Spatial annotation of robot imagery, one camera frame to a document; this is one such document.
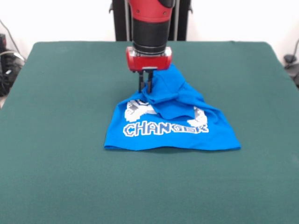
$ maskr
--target white wall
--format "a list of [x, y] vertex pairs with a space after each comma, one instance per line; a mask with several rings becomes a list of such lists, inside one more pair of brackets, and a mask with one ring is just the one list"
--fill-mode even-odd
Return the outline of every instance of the white wall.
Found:
[[[112, 0], [0, 1], [7, 9], [0, 18], [25, 56], [38, 41], [115, 40]], [[192, 6], [190, 41], [266, 41], [282, 61], [299, 38], [299, 0], [192, 0]]]

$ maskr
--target crumpled blue shirt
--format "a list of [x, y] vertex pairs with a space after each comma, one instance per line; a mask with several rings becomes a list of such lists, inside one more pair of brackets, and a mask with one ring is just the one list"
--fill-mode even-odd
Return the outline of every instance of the crumpled blue shirt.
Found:
[[146, 86], [117, 105], [105, 141], [106, 149], [157, 147], [241, 147], [223, 113], [206, 104], [173, 64], [168, 70], [154, 72], [151, 94]]

